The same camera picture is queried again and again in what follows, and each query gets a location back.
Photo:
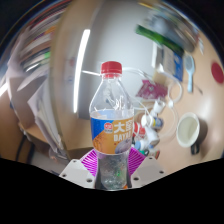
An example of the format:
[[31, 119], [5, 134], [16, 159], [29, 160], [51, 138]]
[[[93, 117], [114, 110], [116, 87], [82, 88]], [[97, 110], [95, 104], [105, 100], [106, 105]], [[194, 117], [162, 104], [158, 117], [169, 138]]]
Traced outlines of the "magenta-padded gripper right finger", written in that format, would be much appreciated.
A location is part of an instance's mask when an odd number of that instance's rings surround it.
[[144, 156], [135, 148], [128, 156], [129, 188], [140, 188], [165, 176], [165, 171], [152, 156]]

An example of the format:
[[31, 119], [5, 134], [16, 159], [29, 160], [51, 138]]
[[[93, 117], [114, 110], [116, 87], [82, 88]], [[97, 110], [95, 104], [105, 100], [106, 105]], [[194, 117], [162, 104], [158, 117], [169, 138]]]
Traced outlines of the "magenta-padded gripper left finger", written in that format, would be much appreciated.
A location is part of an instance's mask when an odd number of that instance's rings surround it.
[[97, 174], [97, 156], [90, 150], [81, 159], [72, 159], [60, 177], [84, 188], [93, 189]]

